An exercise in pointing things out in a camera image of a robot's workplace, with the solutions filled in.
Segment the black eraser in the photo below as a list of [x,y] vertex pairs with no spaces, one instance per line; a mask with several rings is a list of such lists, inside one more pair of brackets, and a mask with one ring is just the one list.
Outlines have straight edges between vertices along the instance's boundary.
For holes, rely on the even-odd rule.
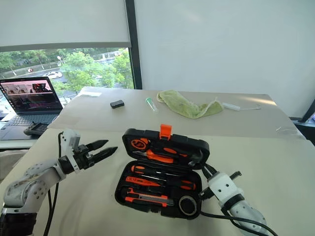
[[125,104],[124,104],[124,102],[122,101],[122,100],[118,100],[118,101],[116,101],[116,102],[111,102],[110,103],[110,106],[112,107],[112,108],[117,108],[117,107],[121,107],[121,106],[124,106]]

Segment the roller shade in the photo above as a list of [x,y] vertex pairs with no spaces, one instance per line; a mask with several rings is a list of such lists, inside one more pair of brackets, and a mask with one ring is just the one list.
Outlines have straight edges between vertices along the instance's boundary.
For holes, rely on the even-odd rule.
[[1,0],[0,52],[130,47],[123,0]]

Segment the toolbox lid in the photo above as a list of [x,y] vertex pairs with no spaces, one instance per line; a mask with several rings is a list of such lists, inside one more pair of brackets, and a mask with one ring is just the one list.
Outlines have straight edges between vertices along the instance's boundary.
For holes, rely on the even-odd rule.
[[123,142],[129,156],[178,168],[200,170],[210,151],[204,140],[172,135],[172,126],[161,124],[160,131],[128,129]]

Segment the green towel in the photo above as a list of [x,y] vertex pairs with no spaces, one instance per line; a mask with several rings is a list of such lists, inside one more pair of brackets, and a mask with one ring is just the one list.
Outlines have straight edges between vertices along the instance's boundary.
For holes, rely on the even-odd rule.
[[174,90],[158,92],[157,100],[166,103],[172,111],[191,119],[214,115],[223,110],[223,106],[217,100],[198,106]]

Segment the white wall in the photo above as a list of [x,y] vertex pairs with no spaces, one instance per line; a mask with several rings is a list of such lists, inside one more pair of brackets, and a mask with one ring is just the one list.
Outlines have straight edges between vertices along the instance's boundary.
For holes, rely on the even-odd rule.
[[0,0],[0,47],[129,41],[124,0]]
[[136,0],[144,89],[315,98],[315,0]]

